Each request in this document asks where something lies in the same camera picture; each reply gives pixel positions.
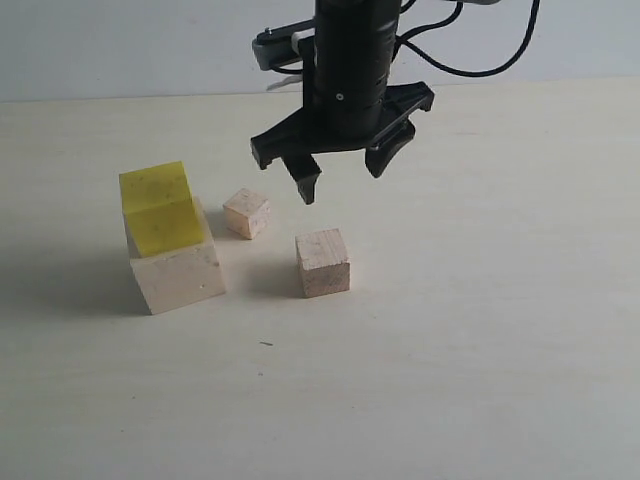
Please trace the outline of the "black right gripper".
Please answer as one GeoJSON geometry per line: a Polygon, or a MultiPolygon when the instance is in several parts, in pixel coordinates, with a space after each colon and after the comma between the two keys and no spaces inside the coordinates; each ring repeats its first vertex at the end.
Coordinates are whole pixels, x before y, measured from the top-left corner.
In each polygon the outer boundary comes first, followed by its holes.
{"type": "Polygon", "coordinates": [[[410,115],[430,110],[423,82],[388,83],[401,4],[398,1],[318,1],[313,37],[303,40],[303,105],[251,140],[260,169],[281,158],[306,205],[322,174],[313,154],[366,150],[379,178],[416,134],[410,115]]]}

